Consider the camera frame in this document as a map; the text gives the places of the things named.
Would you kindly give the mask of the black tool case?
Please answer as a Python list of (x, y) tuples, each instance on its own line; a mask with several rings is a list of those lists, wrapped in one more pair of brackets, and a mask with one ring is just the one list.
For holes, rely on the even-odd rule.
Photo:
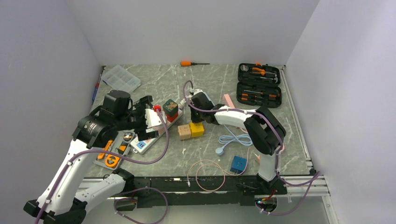
[[(242, 72), (240, 70), (241, 64), (246, 64), (249, 67), (249, 71)], [(238, 102), (245, 105), (278, 108), (282, 104), (280, 70), (267, 64), (241, 64), (238, 66), (238, 83), (236, 87), (236, 98)], [(277, 76), (254, 74), (252, 73), (252, 68), (254, 67), (277, 73)]]

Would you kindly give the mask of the yellow cube adapter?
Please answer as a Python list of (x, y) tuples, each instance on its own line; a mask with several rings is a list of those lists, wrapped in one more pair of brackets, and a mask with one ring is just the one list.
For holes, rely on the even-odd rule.
[(189, 123), (189, 127), (190, 127), (191, 137), (192, 138), (200, 137), (205, 132), (204, 126), (203, 126), (203, 124), (201, 122), (198, 122), (198, 123), (190, 122)]

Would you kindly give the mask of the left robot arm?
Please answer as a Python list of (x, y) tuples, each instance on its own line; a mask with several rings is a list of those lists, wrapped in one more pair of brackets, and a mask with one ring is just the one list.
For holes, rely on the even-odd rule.
[(139, 140), (158, 136), (157, 131), (149, 131), (162, 122), (152, 102), (151, 95), (134, 103), (128, 92), (107, 93), (103, 104), (78, 122), (53, 180), (41, 196), (26, 202), (24, 211), (45, 224), (80, 224), (91, 209), (108, 197), (130, 195), (135, 189), (134, 175), (121, 168), (95, 186), (81, 192), (78, 188), (93, 161), (120, 131), (133, 130)]

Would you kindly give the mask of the grey tool case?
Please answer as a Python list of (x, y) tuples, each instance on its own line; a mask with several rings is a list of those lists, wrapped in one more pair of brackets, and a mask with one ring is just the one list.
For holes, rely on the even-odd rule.
[(96, 159), (94, 164), (107, 168), (109, 170), (116, 170), (121, 165), (122, 159), (120, 156), (126, 157), (131, 149), (130, 142), (135, 137), (132, 131), (119, 131), (114, 140), (108, 141)]

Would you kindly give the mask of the blue cube adapter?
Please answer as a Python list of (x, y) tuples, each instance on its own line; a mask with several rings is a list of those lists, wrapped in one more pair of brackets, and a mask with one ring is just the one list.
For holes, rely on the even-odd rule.
[(234, 156), (231, 163), (230, 172), (236, 175), (243, 174), (247, 167), (247, 163), (248, 160), (246, 158)]

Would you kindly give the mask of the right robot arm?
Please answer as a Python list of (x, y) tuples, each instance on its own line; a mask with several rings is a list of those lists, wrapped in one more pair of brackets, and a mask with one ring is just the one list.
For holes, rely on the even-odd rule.
[(257, 187), (264, 194), (276, 186), (279, 154), (284, 149), (286, 131), (271, 111), (261, 106), (256, 110), (232, 108), (224, 104), (214, 105), (205, 92), (184, 96), (191, 108), (193, 122), (241, 127), (248, 132), (260, 156)]

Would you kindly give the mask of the peach cube adapter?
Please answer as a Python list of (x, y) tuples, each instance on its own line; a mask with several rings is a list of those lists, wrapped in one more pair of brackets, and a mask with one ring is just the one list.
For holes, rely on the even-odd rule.
[(180, 140), (186, 140), (186, 139), (191, 138), (191, 129), (188, 124), (178, 126), (177, 130), (178, 130)]

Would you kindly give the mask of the pink power strip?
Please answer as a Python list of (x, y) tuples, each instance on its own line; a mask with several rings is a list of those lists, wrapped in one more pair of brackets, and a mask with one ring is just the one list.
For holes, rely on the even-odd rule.
[(235, 108), (235, 105), (234, 105), (234, 103), (233, 103), (233, 101), (232, 101), (232, 99), (231, 99), (229, 94), (224, 94), (223, 95), (223, 103), (226, 106), (230, 107), (230, 108)]

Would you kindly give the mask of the clear plastic screw box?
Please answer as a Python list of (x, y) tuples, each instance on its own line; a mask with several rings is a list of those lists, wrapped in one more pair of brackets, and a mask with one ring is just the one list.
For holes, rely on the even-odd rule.
[(141, 85), (141, 81), (138, 77), (134, 76), (120, 65), (116, 65), (105, 72), (101, 76), (101, 79), (113, 90), (120, 90), (128, 93), (133, 92)]

